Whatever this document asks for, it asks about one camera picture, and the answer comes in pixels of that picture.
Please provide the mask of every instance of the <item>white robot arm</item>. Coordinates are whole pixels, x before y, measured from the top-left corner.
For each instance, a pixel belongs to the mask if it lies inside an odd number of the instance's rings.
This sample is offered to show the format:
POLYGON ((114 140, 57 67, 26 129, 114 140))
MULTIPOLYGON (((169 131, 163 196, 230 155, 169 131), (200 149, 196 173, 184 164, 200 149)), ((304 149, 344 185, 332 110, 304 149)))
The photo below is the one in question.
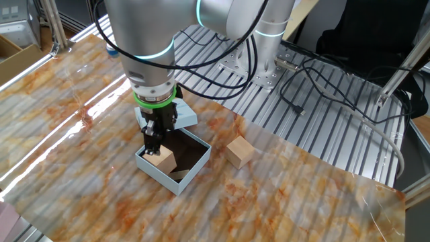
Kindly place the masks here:
MULTIPOLYGON (((116 44, 135 57, 175 66, 173 36, 199 24, 231 39, 243 37, 264 0, 105 0, 116 44)), ((177 88, 173 69, 162 69, 121 55, 124 72, 147 127, 146 152, 158 153, 166 130, 177 117, 172 99, 177 88)))

